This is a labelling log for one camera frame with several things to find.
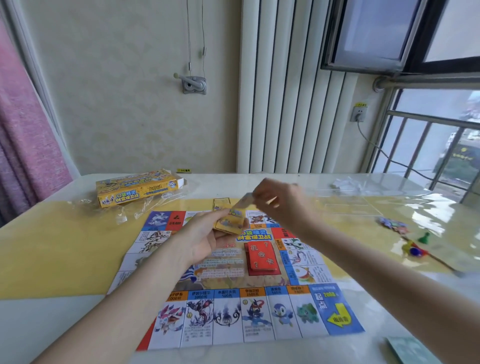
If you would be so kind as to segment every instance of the pink curtain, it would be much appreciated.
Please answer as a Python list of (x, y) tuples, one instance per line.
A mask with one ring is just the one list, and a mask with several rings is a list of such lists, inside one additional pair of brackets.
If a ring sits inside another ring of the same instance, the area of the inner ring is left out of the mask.
[(72, 181), (60, 147), (0, 19), (0, 220)]

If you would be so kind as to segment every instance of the white table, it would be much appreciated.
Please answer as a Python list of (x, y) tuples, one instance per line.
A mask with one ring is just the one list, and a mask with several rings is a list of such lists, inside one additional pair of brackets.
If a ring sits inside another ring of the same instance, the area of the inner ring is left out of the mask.
[[(74, 201), (95, 197), (95, 181), (122, 174), (80, 177), (47, 201)], [(335, 179), (350, 177), (366, 195), (422, 195), (415, 183), (392, 174), (187, 174), (187, 198), (241, 197), (264, 178), (298, 183), (310, 194), (329, 195)], [(480, 286), (474, 279), (428, 274), (480, 302)], [(219, 345), (134, 353), (130, 363), (395, 363), (386, 336), (408, 336), (382, 306), (352, 279), (338, 281), (346, 300), (365, 328), (356, 335), (264, 343)], [(0, 301), (0, 364), (32, 361), (59, 335), (85, 315), (103, 295)]]

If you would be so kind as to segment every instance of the yellow arrow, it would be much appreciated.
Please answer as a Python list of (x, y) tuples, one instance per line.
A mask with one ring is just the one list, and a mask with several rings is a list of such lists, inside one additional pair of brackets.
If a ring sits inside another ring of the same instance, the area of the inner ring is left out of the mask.
[(334, 325), (340, 326), (341, 328), (344, 325), (350, 325), (352, 323), (352, 318), (350, 317), (350, 314), (348, 313), (345, 305), (343, 303), (336, 303), (335, 307), (338, 311), (338, 314), (336, 312), (333, 312), (333, 314), (327, 319), (327, 321), (331, 322)]

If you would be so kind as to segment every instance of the hand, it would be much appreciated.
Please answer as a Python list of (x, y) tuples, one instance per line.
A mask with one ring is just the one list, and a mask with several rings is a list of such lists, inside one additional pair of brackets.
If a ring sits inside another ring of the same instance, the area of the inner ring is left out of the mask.
[(319, 221), (311, 201), (296, 184), (265, 178), (253, 191), (253, 197), (257, 208), (295, 234), (303, 226)]
[[(176, 235), (182, 236), (189, 265), (209, 256), (215, 249), (234, 243), (238, 235), (213, 230), (214, 223), (228, 215), (229, 209), (197, 213)], [(243, 221), (243, 229), (248, 227), (248, 219)]]

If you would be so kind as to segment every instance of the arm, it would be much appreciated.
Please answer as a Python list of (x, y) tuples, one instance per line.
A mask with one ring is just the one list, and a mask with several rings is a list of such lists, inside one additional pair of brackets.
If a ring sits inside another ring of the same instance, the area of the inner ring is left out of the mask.
[(259, 209), (350, 274), (443, 363), (478, 363), (474, 302), (329, 227), (298, 186), (265, 179), (253, 195)]
[(237, 236), (212, 231), (228, 209), (195, 215), (34, 364), (125, 363), (187, 268)]

